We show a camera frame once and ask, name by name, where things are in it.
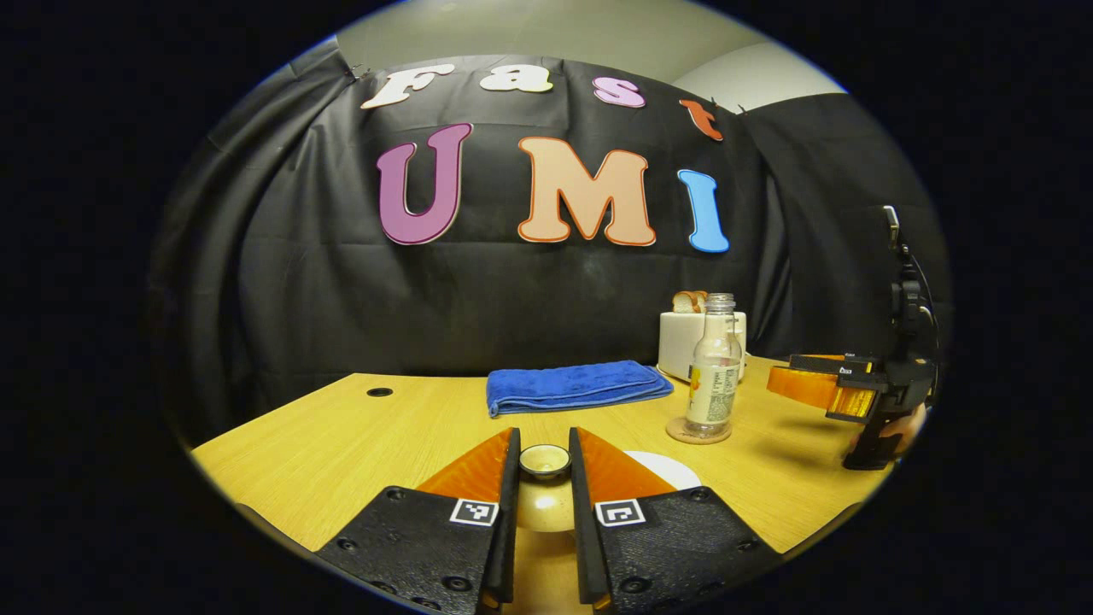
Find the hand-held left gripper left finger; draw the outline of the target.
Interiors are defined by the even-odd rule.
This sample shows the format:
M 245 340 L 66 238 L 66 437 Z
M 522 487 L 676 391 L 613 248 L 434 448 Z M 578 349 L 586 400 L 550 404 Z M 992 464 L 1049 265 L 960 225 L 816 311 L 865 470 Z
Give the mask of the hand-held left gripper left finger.
M 520 448 L 506 428 L 418 487 L 383 487 L 317 560 L 426 615 L 502 614 L 514 600 Z

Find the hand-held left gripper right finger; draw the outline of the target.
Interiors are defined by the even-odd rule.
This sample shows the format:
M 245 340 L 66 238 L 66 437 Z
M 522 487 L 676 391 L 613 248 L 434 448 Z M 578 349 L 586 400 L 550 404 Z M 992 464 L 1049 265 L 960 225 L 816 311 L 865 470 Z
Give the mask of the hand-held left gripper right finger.
M 682 614 L 781 563 L 710 487 L 675 488 L 579 427 L 569 452 L 579 599 L 596 614 Z

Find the beige teacup lid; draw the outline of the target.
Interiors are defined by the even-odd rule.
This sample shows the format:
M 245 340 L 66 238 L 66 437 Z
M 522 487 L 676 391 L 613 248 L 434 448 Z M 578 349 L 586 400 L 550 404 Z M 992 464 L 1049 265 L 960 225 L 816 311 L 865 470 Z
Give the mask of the beige teacup lid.
M 530 445 L 517 463 L 517 525 L 540 533 L 573 532 L 571 452 L 561 445 Z

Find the clear plastic water bottle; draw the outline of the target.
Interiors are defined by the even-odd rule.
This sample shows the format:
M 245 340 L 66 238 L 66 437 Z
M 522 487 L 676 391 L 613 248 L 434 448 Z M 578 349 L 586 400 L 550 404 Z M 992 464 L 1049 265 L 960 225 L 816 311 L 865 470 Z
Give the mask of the clear plastic water bottle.
M 734 295 L 707 296 L 703 335 L 687 370 L 690 393 L 683 430 L 690 437 L 717 439 L 729 431 L 734 390 L 745 355 L 737 330 Z

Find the beige ceramic teacup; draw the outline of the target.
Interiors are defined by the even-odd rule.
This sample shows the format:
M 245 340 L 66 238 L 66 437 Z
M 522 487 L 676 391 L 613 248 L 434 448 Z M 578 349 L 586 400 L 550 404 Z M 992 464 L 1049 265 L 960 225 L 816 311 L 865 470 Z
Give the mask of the beige ceramic teacup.
M 649 471 L 655 472 L 656 475 L 663 478 L 675 490 L 696 488 L 704 485 L 694 470 L 679 462 L 679 460 L 668 458 L 668 456 L 633 450 L 625 451 L 625 454 L 636 460 L 644 468 L 648 468 Z

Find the round wooden coaster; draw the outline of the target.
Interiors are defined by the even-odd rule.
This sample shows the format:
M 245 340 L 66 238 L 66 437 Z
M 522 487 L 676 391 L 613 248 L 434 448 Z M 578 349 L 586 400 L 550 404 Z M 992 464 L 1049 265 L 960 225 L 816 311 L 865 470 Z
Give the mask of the round wooden coaster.
M 668 421 L 666 431 L 679 442 L 712 445 L 722 442 L 733 435 L 733 425 L 694 423 L 687 417 L 679 416 Z

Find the folded blue towel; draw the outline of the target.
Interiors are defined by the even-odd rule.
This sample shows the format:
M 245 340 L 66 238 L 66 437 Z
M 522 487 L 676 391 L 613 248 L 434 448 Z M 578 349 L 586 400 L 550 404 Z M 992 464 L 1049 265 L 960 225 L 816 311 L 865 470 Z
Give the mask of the folded blue towel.
M 608 407 L 658 400 L 674 389 L 656 367 L 636 360 L 504 369 L 487 375 L 487 416 Z

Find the white toaster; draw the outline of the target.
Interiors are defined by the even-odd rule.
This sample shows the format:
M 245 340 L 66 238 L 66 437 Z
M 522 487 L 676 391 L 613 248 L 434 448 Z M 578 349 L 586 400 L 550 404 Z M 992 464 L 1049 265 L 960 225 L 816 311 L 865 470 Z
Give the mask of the white toaster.
M 747 315 L 661 314 L 657 367 L 690 383 L 700 367 L 734 365 L 742 380 L 747 365 Z

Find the black backdrop cloth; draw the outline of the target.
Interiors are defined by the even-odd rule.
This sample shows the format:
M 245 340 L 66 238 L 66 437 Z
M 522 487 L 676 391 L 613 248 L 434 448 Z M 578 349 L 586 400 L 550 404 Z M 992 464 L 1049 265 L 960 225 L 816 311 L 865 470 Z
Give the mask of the black backdrop cloth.
M 956 332 L 932 198 L 851 95 L 745 113 L 616 67 L 453 66 L 367 109 L 329 38 L 209 132 L 167 200 L 149 318 L 192 445 L 351 372 L 484 375 L 658 360 L 680 289 L 734 293 L 747 345 L 882 355 L 897 257 Z

